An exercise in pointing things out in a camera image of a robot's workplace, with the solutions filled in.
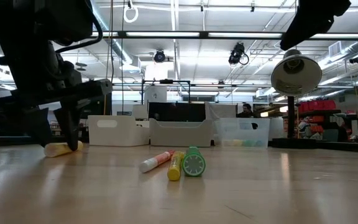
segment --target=table surface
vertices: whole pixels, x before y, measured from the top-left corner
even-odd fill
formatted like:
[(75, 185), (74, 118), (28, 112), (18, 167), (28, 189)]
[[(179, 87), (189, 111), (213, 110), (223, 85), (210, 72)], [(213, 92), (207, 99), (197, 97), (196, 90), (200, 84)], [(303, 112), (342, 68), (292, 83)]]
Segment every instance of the table surface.
[(212, 147), (201, 178), (139, 173), (167, 149), (0, 147), (0, 223), (358, 223), (357, 152)]

